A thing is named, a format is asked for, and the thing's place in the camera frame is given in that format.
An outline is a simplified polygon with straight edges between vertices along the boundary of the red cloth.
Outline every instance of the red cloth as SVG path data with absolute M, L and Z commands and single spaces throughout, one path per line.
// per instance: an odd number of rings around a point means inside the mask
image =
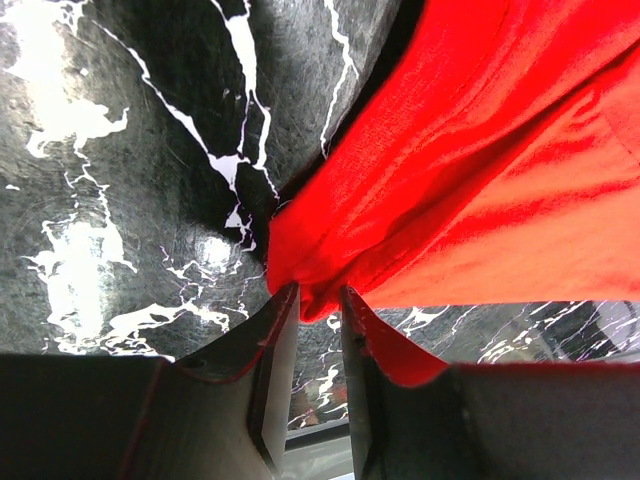
M 431 0 L 328 162 L 271 223 L 302 318 L 640 300 L 640 1 Z

